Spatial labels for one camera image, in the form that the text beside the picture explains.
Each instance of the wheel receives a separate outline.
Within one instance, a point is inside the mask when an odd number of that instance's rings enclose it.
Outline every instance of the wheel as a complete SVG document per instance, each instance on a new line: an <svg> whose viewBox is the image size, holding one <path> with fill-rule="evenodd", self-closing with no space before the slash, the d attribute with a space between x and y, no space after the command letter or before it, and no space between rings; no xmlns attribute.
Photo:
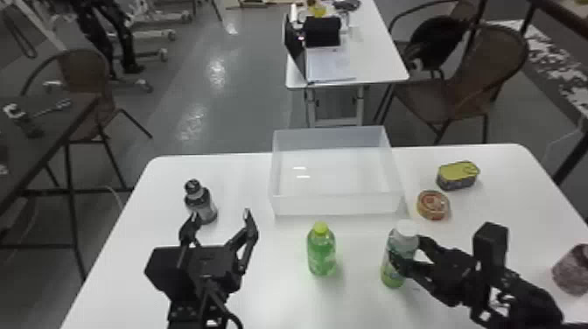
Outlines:
<svg viewBox="0 0 588 329"><path fill-rule="evenodd" d="M168 60L167 49L165 49L165 48L159 49L159 60L161 60L162 62L166 62Z"/></svg>
<svg viewBox="0 0 588 329"><path fill-rule="evenodd" d="M149 84L149 82L145 82L143 85L141 85L141 88L145 91L145 93L147 94L151 94L153 92L153 86Z"/></svg>
<svg viewBox="0 0 588 329"><path fill-rule="evenodd" d="M192 22L192 14L187 10L182 11L182 23L188 24Z"/></svg>
<svg viewBox="0 0 588 329"><path fill-rule="evenodd" d="M176 39L178 39L178 34L175 31L169 31L167 33L167 39L170 41L176 41Z"/></svg>

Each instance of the papers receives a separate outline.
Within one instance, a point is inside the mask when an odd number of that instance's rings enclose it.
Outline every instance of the papers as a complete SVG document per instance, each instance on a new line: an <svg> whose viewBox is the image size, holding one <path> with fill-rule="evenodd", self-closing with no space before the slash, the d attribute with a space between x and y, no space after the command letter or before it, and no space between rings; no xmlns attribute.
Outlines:
<svg viewBox="0 0 588 329"><path fill-rule="evenodd" d="M309 83L354 79L349 50L345 45L306 49L306 80Z"/></svg>

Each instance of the person's leg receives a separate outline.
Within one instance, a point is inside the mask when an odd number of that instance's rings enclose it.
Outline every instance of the person's leg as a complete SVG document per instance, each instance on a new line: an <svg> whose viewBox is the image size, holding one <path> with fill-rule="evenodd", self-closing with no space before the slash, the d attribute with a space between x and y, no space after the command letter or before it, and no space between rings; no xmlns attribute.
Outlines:
<svg viewBox="0 0 588 329"><path fill-rule="evenodd" d="M121 42L122 67L126 74L138 74L145 67L139 66L135 58L133 33L124 24L127 16L114 0L94 0L95 8L112 24Z"/></svg>
<svg viewBox="0 0 588 329"><path fill-rule="evenodd" d="M115 78L116 73L112 66L114 58L114 48L110 43L109 37L100 24L98 17L94 13L94 9L89 1L73 0L70 2L72 9L77 18L76 21L80 26L80 30L99 51L106 57L109 64L110 77Z"/></svg>

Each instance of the green bottle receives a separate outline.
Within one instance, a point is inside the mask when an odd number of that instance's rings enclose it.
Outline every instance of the green bottle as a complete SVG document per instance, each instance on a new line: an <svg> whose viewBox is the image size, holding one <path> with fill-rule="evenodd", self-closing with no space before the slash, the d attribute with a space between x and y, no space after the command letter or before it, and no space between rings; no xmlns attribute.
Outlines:
<svg viewBox="0 0 588 329"><path fill-rule="evenodd" d="M404 276L400 275L389 260L389 252L406 259L413 259L418 249L417 225L412 220L399 220L390 231L384 257L381 260L381 281L390 288L398 288L404 284Z"/></svg>
<svg viewBox="0 0 588 329"><path fill-rule="evenodd" d="M316 276L329 276L335 271L335 234L323 221L317 221L306 238L308 267Z"/></svg>

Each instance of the yellow can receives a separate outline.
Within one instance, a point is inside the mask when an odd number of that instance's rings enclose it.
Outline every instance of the yellow can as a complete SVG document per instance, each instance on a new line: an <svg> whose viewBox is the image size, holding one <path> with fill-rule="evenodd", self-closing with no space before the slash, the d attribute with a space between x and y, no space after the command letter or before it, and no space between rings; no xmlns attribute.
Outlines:
<svg viewBox="0 0 588 329"><path fill-rule="evenodd" d="M480 174L480 168L471 161L444 164L437 172L437 185L444 191L455 191L472 186Z"/></svg>

